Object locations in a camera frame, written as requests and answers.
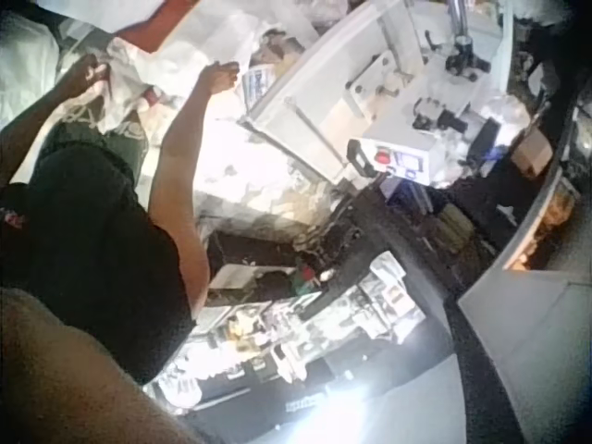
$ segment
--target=fabric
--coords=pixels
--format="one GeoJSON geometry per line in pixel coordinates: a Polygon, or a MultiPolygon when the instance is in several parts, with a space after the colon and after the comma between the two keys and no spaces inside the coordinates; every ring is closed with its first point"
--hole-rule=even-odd
{"type": "Polygon", "coordinates": [[[91,133],[65,133],[52,134],[29,186],[0,194],[2,277],[145,384],[193,327],[177,248],[138,204],[131,168],[91,133]]]}

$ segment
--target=red fabric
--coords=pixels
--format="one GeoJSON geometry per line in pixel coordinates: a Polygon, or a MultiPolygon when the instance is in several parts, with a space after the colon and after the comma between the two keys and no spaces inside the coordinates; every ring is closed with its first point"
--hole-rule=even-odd
{"type": "Polygon", "coordinates": [[[153,53],[198,3],[199,0],[165,0],[148,21],[120,31],[117,36],[153,53]]]}

